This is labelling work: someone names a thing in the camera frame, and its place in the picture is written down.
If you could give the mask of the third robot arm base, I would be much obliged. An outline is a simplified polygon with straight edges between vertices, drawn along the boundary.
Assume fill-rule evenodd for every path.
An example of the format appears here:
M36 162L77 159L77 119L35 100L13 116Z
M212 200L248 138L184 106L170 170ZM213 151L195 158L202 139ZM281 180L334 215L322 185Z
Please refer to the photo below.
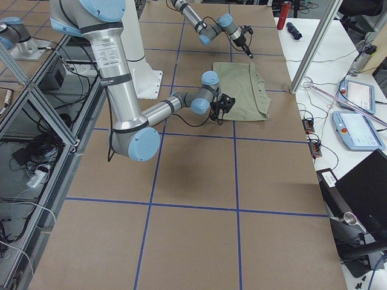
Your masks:
M7 17L1 19L1 45L15 60L37 61L51 41L33 39L20 18Z

